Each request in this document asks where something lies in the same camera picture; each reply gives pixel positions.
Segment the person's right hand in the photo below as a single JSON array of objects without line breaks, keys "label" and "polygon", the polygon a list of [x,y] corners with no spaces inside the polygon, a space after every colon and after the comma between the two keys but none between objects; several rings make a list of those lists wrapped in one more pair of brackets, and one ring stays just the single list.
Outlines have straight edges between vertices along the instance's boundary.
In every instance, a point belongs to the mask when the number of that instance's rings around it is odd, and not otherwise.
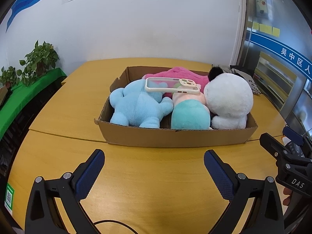
[{"label": "person's right hand", "polygon": [[289,203],[291,201],[291,196],[292,196],[292,190],[289,188],[284,188],[283,194],[286,195],[287,197],[283,200],[283,205],[284,206],[289,206]]}]

